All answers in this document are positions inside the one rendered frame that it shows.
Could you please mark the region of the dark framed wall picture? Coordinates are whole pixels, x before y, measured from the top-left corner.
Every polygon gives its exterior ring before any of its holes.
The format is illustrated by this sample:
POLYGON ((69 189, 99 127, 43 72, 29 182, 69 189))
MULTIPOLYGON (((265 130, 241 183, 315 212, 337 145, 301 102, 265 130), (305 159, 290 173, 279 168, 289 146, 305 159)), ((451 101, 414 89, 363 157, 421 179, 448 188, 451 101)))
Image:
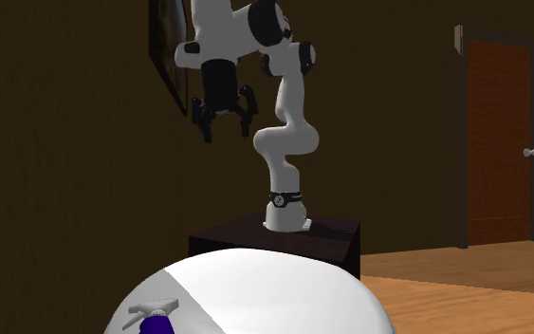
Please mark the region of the dark framed wall picture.
POLYGON ((184 0, 148 0, 148 54, 183 116, 188 115, 188 72, 175 64, 176 47, 187 40, 184 0))

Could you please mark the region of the brown door with silver knob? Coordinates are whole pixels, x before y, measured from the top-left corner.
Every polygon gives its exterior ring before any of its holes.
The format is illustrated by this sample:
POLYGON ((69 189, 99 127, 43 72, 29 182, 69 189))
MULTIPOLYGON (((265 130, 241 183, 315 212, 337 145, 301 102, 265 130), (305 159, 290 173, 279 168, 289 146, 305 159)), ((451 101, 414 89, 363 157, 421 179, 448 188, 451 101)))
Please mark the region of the brown door with silver knob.
POLYGON ((534 38, 454 29, 454 244, 534 241, 534 38))

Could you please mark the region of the dark robot stand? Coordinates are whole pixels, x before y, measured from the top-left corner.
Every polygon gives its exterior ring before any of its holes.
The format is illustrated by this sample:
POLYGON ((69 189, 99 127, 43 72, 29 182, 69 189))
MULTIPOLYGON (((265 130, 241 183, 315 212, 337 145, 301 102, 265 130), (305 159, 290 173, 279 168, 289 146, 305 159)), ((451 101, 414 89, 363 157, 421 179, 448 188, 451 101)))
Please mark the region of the dark robot stand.
POLYGON ((265 215, 251 213, 196 232, 188 238, 188 254, 234 248, 278 251, 337 266, 360 277, 360 222, 314 217, 307 232, 273 232, 263 226, 265 215))

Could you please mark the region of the blue spray bottle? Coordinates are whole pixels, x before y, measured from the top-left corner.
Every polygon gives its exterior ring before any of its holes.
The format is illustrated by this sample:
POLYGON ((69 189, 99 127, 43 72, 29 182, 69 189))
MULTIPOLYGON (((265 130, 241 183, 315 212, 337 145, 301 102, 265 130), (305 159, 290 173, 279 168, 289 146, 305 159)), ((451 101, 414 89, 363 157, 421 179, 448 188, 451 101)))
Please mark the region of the blue spray bottle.
POLYGON ((175 298, 129 306, 128 313, 134 314, 134 317, 122 327, 122 330, 141 322, 138 334, 175 334, 169 315, 177 308, 179 301, 175 298))

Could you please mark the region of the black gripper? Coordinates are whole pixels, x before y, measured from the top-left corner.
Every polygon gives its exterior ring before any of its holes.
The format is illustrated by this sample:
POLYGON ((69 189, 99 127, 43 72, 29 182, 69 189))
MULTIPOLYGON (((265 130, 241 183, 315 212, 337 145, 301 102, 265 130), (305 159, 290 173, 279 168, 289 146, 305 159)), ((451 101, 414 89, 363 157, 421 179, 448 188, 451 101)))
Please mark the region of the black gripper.
POLYGON ((215 113, 234 109, 241 118, 242 137, 247 138, 253 117, 258 114, 258 106, 254 90, 248 85, 239 89, 239 96, 245 98, 247 107, 238 103, 236 64, 225 59, 208 60, 202 64, 201 74, 204 98, 192 98, 192 122, 202 132, 204 141, 212 142, 215 113))

